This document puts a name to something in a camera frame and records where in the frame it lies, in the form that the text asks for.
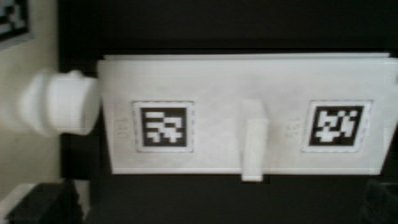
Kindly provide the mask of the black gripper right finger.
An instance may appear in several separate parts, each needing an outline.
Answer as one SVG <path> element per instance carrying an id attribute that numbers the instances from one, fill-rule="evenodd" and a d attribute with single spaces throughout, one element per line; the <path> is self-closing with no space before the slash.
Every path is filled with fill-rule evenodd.
<path id="1" fill-rule="evenodd" d="M 359 224 L 398 224 L 398 183 L 367 182 Z"/>

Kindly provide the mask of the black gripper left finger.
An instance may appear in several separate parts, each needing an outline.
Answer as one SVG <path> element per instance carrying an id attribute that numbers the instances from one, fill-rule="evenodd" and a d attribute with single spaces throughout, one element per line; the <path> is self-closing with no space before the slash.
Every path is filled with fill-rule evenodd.
<path id="1" fill-rule="evenodd" d="M 85 224 L 74 182 L 21 184 L 0 200 L 0 224 Z"/>

